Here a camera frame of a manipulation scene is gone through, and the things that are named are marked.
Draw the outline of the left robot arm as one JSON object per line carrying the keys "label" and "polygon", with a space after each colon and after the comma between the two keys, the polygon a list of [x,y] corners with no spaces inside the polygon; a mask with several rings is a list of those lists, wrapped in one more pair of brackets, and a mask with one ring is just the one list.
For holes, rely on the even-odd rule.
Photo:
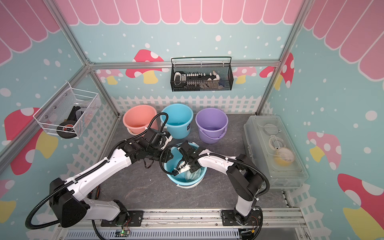
{"label": "left robot arm", "polygon": [[[148,126],[142,133],[118,142],[103,160],[87,170],[66,180],[55,179],[50,183],[49,195],[28,214],[26,228],[37,230],[56,224],[68,228],[82,220],[104,220],[124,226],[130,220],[130,214],[122,202],[93,200],[88,195],[111,176],[138,161],[164,159],[161,153],[172,139],[164,126],[159,130]],[[33,217],[45,203],[49,203],[57,220],[34,225]]]}

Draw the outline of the light green cloth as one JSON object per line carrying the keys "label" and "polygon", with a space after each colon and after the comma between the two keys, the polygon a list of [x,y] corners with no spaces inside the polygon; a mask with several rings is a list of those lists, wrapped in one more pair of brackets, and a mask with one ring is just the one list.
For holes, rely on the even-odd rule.
{"label": "light green cloth", "polygon": [[202,174],[202,169],[199,169],[193,173],[191,171],[186,171],[183,173],[184,175],[181,177],[181,182],[188,183],[197,180],[201,174]]}

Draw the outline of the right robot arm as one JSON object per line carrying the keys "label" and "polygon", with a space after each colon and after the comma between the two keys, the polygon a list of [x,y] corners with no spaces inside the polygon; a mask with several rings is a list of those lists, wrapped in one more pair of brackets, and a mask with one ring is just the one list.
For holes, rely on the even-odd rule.
{"label": "right robot arm", "polygon": [[[182,155],[181,164],[167,171],[164,164],[173,157],[171,155],[173,148]],[[238,157],[224,156],[203,147],[194,148],[185,141],[180,145],[165,147],[160,154],[159,163],[162,171],[169,176],[177,176],[190,170],[195,171],[201,167],[227,175],[238,194],[234,219],[240,225],[245,225],[252,217],[253,210],[256,208],[254,202],[270,190],[268,178],[243,154]]]}

